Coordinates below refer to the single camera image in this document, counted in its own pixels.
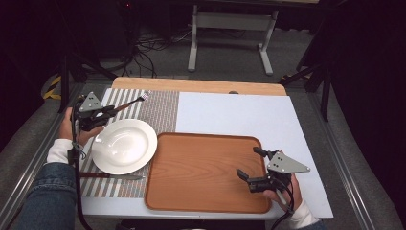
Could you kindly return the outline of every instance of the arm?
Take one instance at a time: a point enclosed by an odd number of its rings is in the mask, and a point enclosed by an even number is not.
[[[54,141],[30,189],[21,211],[16,229],[74,229],[76,215],[76,183],[74,168],[68,165],[67,152],[72,146],[72,108],[65,113],[59,139]],[[87,141],[102,131],[96,127],[80,134],[79,143]]]
[[[295,213],[289,219],[290,228],[303,230],[326,229],[323,222],[313,216],[305,200],[302,199],[301,189],[295,174],[292,174],[292,184],[289,185],[289,189],[293,192],[293,198],[295,200],[295,206],[293,207]],[[286,211],[286,206],[282,204],[275,192],[266,190],[263,192],[263,195],[278,202],[281,208]],[[290,196],[287,194],[287,191],[284,191],[282,195],[286,202],[290,202]]]

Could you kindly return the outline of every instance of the striped placemat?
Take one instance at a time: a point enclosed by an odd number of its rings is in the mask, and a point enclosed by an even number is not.
[[[102,100],[103,105],[119,106],[135,100],[141,96],[143,89],[108,89]],[[176,113],[179,102],[177,91],[152,91],[148,99],[142,103],[135,103],[111,118],[108,124],[121,119],[138,119],[148,123],[156,134],[173,132],[176,128]],[[93,162],[92,152],[80,162],[82,172],[102,173]],[[82,196],[92,197],[144,197],[149,163],[131,174],[143,175],[146,179],[121,180],[103,178],[83,178],[80,180]]]

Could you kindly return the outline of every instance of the hand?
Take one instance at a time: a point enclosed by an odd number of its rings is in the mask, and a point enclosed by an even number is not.
[[[299,182],[296,179],[296,176],[294,173],[292,173],[291,181],[292,181],[292,184],[289,185],[288,188],[290,191],[292,191],[292,187],[293,187],[293,199],[295,201],[295,204],[294,204],[295,206],[293,207],[293,210],[296,211],[299,208],[299,206],[302,204],[303,200],[302,200],[301,189],[299,188]],[[286,210],[287,210],[286,205],[283,205],[282,201],[280,200],[280,198],[274,191],[265,190],[265,191],[263,191],[263,195],[278,202],[278,204],[281,206],[281,208],[286,212]],[[282,195],[288,204],[290,202],[290,196],[287,193],[287,191],[283,191]]]
[[[72,107],[66,108],[65,117],[63,118],[63,121],[59,127],[59,139],[72,140],[71,115],[72,115]],[[89,141],[89,139],[91,137],[98,135],[99,133],[101,133],[103,131],[103,129],[104,129],[103,126],[97,126],[88,132],[81,131],[80,135],[77,136],[77,138],[80,137],[79,144],[81,146],[85,146],[87,141]]]

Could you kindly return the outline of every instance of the white sleeve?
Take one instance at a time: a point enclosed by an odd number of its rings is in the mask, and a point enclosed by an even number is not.
[[[315,218],[311,213],[310,209],[308,208],[305,200],[302,201],[299,208],[295,211],[293,216],[289,220],[289,226],[292,229],[298,229],[302,227],[306,227],[310,224],[319,221],[318,218]]]
[[[56,139],[48,152],[47,163],[60,162],[68,164],[68,150],[71,150],[72,147],[71,140]]]

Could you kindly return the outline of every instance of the brown tray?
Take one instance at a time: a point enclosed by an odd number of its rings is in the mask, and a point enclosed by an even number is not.
[[[145,197],[152,210],[266,213],[271,203],[252,194],[236,169],[264,176],[254,137],[161,133],[151,162]]]

